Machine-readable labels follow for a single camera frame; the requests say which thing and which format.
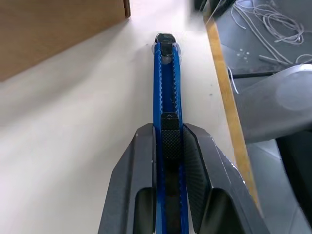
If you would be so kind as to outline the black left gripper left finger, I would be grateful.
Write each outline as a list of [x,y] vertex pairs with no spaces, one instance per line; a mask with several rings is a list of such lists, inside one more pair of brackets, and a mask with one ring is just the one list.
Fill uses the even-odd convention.
[[156,140],[148,123],[112,171],[98,234],[153,234],[155,225]]

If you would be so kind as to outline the black rod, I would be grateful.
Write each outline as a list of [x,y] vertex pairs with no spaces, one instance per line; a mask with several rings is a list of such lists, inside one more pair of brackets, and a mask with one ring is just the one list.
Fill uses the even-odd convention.
[[254,77],[268,77],[276,74],[276,72],[262,72],[262,73],[248,73],[248,74],[233,74],[233,79],[239,78],[254,78]]

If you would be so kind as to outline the brown cardboard box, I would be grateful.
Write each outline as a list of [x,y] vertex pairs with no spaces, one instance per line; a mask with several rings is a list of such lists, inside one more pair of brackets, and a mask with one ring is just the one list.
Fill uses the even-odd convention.
[[0,0],[0,82],[130,15],[130,0]]

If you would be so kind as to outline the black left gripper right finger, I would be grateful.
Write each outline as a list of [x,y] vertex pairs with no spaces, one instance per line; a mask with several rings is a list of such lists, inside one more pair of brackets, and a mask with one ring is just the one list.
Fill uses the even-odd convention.
[[238,169],[204,129],[185,124],[186,186],[195,234],[270,234]]

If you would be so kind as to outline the blue utility cutter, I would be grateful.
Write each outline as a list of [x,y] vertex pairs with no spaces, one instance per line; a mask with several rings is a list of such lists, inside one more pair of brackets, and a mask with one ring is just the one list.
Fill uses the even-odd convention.
[[179,46],[172,34],[159,33],[153,52],[156,234],[189,234]]

